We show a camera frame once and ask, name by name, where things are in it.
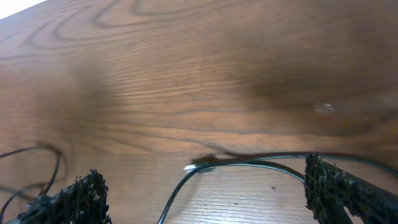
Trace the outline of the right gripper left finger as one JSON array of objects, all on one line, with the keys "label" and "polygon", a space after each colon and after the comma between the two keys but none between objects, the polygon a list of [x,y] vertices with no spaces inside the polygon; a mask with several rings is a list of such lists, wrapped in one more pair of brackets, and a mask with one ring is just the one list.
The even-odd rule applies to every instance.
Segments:
[{"label": "right gripper left finger", "polygon": [[38,196],[27,211],[6,224],[109,224],[107,196],[106,180],[92,169],[59,193]]}]

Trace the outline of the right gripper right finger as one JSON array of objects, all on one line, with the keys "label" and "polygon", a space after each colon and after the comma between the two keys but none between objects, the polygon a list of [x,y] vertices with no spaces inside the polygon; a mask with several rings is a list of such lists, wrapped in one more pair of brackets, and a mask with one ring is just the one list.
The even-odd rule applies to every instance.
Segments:
[{"label": "right gripper right finger", "polygon": [[363,223],[397,223],[396,194],[323,161],[319,154],[309,154],[305,162],[307,208],[318,223],[351,223],[350,215]]}]

